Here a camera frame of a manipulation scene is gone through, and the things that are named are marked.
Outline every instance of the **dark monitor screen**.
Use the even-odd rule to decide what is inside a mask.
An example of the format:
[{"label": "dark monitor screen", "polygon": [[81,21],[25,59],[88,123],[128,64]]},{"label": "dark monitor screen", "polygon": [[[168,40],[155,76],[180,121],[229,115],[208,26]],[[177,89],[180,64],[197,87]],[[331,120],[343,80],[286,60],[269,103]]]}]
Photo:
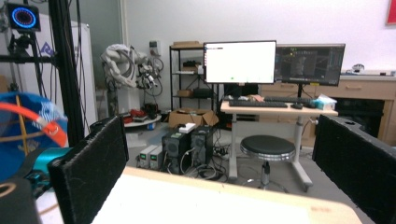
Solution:
[{"label": "dark monitor screen", "polygon": [[345,44],[277,45],[275,82],[338,86]]},{"label": "dark monitor screen", "polygon": [[276,41],[204,43],[206,83],[274,83]]}]

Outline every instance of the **circular display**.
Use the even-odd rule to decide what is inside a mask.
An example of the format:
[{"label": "circular display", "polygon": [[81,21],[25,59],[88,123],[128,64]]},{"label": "circular display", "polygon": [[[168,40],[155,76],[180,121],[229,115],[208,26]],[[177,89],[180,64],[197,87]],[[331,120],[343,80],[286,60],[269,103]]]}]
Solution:
[{"label": "circular display", "polygon": [[12,11],[12,20],[20,27],[30,29],[35,26],[35,14],[25,7],[17,7]]}]

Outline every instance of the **white monitor screen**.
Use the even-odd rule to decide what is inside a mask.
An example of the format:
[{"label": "white monitor screen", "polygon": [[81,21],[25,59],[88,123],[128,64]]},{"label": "white monitor screen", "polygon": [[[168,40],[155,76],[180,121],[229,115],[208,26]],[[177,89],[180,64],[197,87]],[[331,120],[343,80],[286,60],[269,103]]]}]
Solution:
[{"label": "white monitor screen", "polygon": [[276,41],[204,43],[206,83],[274,83]]}]

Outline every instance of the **cardboard box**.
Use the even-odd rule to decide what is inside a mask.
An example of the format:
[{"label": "cardboard box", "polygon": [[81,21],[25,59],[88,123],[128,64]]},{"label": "cardboard box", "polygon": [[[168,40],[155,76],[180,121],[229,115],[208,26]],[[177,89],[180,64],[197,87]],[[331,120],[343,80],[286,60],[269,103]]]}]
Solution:
[{"label": "cardboard box", "polygon": [[0,92],[8,92],[7,79],[0,75]]},{"label": "cardboard box", "polygon": [[210,125],[213,126],[219,122],[213,110],[180,108],[169,114],[168,125],[175,128],[179,124],[195,123],[197,126]]},{"label": "cardboard box", "polygon": [[177,91],[177,96],[180,96],[180,97],[192,97],[192,94],[193,94],[192,90]]}]

